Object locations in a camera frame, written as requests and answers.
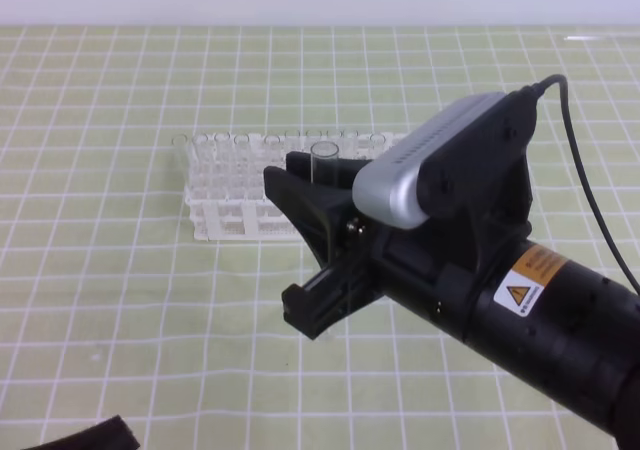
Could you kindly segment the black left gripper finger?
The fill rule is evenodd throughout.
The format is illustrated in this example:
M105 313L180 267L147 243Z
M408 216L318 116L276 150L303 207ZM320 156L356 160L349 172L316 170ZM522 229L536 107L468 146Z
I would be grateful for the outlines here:
M28 450L136 450L140 443L120 415Z

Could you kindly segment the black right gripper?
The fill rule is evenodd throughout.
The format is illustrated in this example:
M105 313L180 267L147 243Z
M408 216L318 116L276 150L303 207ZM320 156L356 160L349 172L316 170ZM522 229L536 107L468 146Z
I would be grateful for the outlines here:
M500 261L531 229L526 151L480 201L410 230L356 208L354 181L372 159L293 151L285 162L286 169L264 169L264 188L320 266L307 283L282 294L285 321L308 338L381 297L462 337Z

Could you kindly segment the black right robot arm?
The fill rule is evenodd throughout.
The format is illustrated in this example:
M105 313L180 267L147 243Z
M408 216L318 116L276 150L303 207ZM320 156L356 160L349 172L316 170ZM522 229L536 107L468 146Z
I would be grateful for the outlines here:
M418 161L441 204L412 230L355 207L368 161L342 160L334 186L292 152L263 172L265 192L320 270L282 294L285 321L310 339L388 297L616 440L639 445L639 299L529 239L525 149L532 129L475 124Z

